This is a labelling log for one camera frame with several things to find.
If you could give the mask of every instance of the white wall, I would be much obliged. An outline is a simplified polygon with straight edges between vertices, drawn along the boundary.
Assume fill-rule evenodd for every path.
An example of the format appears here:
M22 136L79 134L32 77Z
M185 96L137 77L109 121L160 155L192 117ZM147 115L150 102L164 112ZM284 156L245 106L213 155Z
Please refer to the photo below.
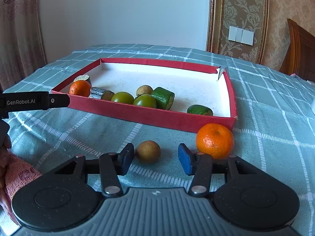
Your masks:
M205 50L209 0L38 0L48 62L94 44Z

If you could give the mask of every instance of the green tomato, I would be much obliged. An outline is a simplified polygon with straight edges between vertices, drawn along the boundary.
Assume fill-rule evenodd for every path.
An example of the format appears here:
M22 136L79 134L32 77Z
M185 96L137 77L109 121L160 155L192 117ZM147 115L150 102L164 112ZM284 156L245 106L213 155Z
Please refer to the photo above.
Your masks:
M152 107L152 108L157 107L157 102L155 101L155 98L149 94L143 94L143 95L137 97L134 100L133 104L135 106L145 106L145 107Z
M117 92L112 98L111 101L117 102L117 103L124 103L124 104L130 104L132 105L134 102L133 96L128 92Z

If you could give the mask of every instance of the gold frame molding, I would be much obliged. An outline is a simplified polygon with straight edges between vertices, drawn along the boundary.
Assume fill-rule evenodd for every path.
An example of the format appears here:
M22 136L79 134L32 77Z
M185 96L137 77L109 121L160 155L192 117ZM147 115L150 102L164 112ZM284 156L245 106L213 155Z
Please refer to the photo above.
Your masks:
M207 51L218 53L223 22L224 0L210 0Z
M255 61L256 64L261 64L262 58L264 55L266 39L267 39L268 20L269 20L269 0L264 0L264 12L263 12L263 19L262 19L262 24L261 24L260 44L258 47L258 54Z

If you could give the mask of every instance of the tangerine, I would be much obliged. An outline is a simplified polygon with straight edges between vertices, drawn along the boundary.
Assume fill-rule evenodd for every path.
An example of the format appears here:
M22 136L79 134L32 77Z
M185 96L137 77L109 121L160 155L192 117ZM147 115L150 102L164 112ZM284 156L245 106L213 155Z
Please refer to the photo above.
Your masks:
M88 97L91 94L92 85L85 80L78 80L72 83L69 94Z
M226 158L234 147L232 132L221 124L208 123L196 135L199 152L212 155L214 159Z

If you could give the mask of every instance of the cardboard tray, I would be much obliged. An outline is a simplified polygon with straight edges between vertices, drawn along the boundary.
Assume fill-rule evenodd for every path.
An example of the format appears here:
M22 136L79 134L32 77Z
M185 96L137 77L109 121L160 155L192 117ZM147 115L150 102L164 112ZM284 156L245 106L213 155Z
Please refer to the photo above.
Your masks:
M73 80L88 74L93 87L126 91L136 96L142 85L163 87L175 93L170 110L161 110L106 100L69 95L69 108L117 119L197 133L207 123L230 130L237 118L234 90L227 72L218 80L219 67L180 61L144 58L101 58L65 79L52 89L68 93ZM214 116L186 113L193 104L212 109Z

